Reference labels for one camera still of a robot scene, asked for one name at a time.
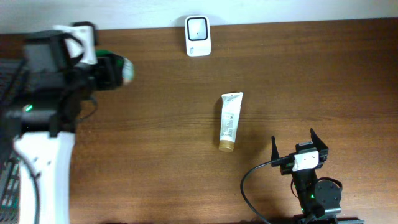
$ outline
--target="white bracket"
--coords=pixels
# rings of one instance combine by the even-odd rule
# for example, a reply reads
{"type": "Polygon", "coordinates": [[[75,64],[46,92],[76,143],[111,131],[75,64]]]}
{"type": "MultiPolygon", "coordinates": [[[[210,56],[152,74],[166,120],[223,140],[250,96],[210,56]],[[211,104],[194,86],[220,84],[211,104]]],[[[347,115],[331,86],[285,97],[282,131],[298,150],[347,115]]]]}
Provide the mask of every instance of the white bracket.
{"type": "Polygon", "coordinates": [[[55,25],[53,26],[53,29],[69,33],[83,43],[83,49],[82,49],[81,46],[78,43],[76,43],[76,41],[71,39],[66,40],[68,51],[71,57],[76,57],[81,53],[84,53],[83,58],[79,62],[86,63],[89,65],[97,64],[97,57],[95,55],[95,48],[94,48],[94,30],[91,26],[70,27],[63,25],[55,25]]]}
{"type": "Polygon", "coordinates": [[[292,171],[315,168],[319,163],[319,152],[316,148],[303,154],[294,155],[294,166],[292,171]]]}

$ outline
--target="white tube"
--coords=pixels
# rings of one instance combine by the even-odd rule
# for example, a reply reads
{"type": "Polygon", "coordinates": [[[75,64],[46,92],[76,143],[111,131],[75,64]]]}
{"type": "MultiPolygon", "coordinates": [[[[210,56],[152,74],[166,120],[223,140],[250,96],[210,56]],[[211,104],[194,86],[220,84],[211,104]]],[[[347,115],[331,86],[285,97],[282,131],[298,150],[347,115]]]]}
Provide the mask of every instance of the white tube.
{"type": "Polygon", "coordinates": [[[224,152],[234,151],[236,131],[238,130],[239,115],[243,93],[223,94],[223,109],[221,115],[220,145],[218,149],[224,152]]]}

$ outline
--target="white device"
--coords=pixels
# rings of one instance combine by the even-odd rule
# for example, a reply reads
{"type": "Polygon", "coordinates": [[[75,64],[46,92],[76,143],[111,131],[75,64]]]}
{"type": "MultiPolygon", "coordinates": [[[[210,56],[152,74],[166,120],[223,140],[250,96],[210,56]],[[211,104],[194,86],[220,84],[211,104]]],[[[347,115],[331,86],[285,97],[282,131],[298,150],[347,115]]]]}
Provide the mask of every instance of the white device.
{"type": "Polygon", "coordinates": [[[75,144],[75,134],[60,132],[25,133],[14,140],[14,149],[26,160],[20,162],[21,192],[19,223],[35,223],[36,203],[39,203],[39,224],[69,224],[69,165],[75,144]],[[28,166],[36,177],[39,201],[28,166]]]}
{"type": "Polygon", "coordinates": [[[189,16],[185,19],[187,55],[209,55],[211,52],[210,23],[206,16],[189,16]]]}

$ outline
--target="wire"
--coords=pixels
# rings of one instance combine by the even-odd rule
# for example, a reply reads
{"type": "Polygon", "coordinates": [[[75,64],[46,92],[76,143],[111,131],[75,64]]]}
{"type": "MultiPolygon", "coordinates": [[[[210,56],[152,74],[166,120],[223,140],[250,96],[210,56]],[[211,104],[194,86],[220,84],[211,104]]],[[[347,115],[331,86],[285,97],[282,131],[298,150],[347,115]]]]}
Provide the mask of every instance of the wire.
{"type": "Polygon", "coordinates": [[[86,115],[86,116],[80,118],[79,120],[77,120],[77,121],[76,121],[77,123],[82,123],[83,121],[85,121],[86,119],[88,119],[89,117],[91,117],[93,114],[95,114],[95,112],[97,112],[97,110],[98,110],[98,102],[97,102],[97,99],[96,99],[93,95],[91,95],[89,100],[90,100],[90,101],[93,103],[93,105],[94,105],[93,111],[90,112],[88,115],[86,115]]]}
{"type": "Polygon", "coordinates": [[[256,215],[258,215],[258,216],[261,218],[261,220],[262,220],[263,222],[265,222],[266,224],[271,224],[271,223],[270,223],[263,215],[261,215],[261,214],[253,207],[253,205],[250,203],[250,201],[248,200],[248,198],[247,198],[246,195],[244,194],[243,184],[244,184],[244,181],[246,180],[246,178],[247,178],[253,171],[255,171],[256,169],[259,169],[259,168],[261,168],[261,167],[263,167],[263,166],[269,165],[269,164],[271,164],[271,163],[273,163],[273,162],[277,162],[277,161],[282,160],[282,159],[285,159],[285,158],[282,157],[282,158],[279,158],[279,159],[274,159],[273,161],[268,161],[268,162],[265,162],[265,163],[263,163],[263,164],[260,164],[260,165],[258,165],[258,166],[256,166],[256,167],[253,167],[251,170],[249,170],[249,171],[243,176],[242,181],[241,181],[241,193],[242,193],[242,196],[243,196],[244,201],[245,201],[245,202],[247,203],[247,205],[251,208],[251,210],[252,210],[256,215]]]}
{"type": "Polygon", "coordinates": [[[14,153],[17,155],[17,157],[19,157],[23,163],[26,165],[30,176],[32,177],[32,181],[33,181],[33,186],[34,186],[34,190],[35,190],[35,196],[36,196],[36,211],[35,211],[35,218],[34,218],[34,223],[35,224],[39,224],[39,220],[40,220],[40,192],[39,192],[39,185],[37,183],[37,178],[40,176],[40,173],[38,175],[34,174],[33,171],[33,167],[28,163],[28,160],[23,157],[22,155],[20,155],[15,149],[14,149],[14,153]]]}
{"type": "Polygon", "coordinates": [[[22,69],[24,68],[26,62],[27,62],[26,59],[22,59],[21,62],[19,63],[17,70],[15,71],[14,75],[11,78],[11,81],[9,82],[7,88],[4,90],[4,93],[1,96],[0,103],[4,102],[4,100],[7,99],[7,95],[11,91],[11,88],[14,85],[14,82],[17,80],[17,77],[20,74],[20,72],[22,71],[22,69]]]}
{"type": "Polygon", "coordinates": [[[297,199],[299,199],[299,197],[298,197],[298,196],[294,193],[294,191],[293,191],[293,179],[292,179],[292,181],[291,181],[291,183],[290,183],[290,189],[291,189],[291,191],[292,191],[294,197],[297,197],[297,199]]]}

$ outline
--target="white plastic part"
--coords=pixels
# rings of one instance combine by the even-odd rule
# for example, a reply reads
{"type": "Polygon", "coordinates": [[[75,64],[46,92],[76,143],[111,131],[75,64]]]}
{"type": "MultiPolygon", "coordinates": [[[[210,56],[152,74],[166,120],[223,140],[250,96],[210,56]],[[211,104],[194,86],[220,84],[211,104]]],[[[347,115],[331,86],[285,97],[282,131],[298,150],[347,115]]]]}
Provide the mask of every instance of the white plastic part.
{"type": "Polygon", "coordinates": [[[294,166],[292,171],[315,168],[319,163],[319,152],[316,148],[313,151],[294,155],[294,166]]]}
{"type": "Polygon", "coordinates": [[[185,19],[185,41],[188,56],[197,57],[210,54],[210,23],[206,16],[189,16],[185,19]]]}
{"type": "MultiPolygon", "coordinates": [[[[40,224],[69,224],[69,165],[75,134],[60,132],[50,138],[48,132],[25,133],[14,141],[14,149],[30,164],[39,186],[40,224]]],[[[19,223],[32,224],[36,199],[32,177],[20,163],[21,195],[19,223]]]]}
{"type": "Polygon", "coordinates": [[[134,66],[127,58],[123,58],[124,64],[122,69],[123,85],[126,86],[131,83],[134,78],[134,66]]]}
{"type": "Polygon", "coordinates": [[[97,57],[95,55],[94,48],[94,30],[91,26],[70,27],[55,25],[53,26],[53,29],[69,33],[83,43],[84,49],[82,49],[81,46],[76,43],[76,41],[71,39],[66,40],[68,51],[71,57],[76,57],[83,52],[84,55],[80,60],[81,63],[87,63],[89,65],[97,64],[97,57]]]}
{"type": "Polygon", "coordinates": [[[235,142],[239,115],[241,114],[243,93],[223,94],[221,98],[223,99],[223,109],[221,115],[220,141],[227,140],[235,142]]]}

